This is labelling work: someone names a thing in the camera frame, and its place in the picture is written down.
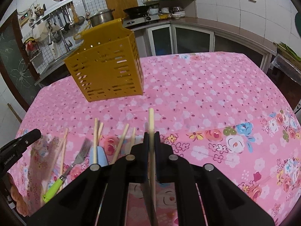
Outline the person's left hand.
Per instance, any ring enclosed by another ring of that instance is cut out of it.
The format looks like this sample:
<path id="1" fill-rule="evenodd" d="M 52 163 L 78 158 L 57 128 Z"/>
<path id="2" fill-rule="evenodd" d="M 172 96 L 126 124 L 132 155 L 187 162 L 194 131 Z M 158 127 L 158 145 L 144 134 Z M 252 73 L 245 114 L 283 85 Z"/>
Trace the person's left hand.
<path id="1" fill-rule="evenodd" d="M 26 202 L 24 201 L 22 195 L 19 193 L 18 188 L 16 187 L 14 180 L 10 173 L 7 173 L 9 184 L 11 188 L 9 189 L 12 199 L 16 202 L 16 209 L 19 214 L 26 217 L 29 215 L 29 210 Z"/>

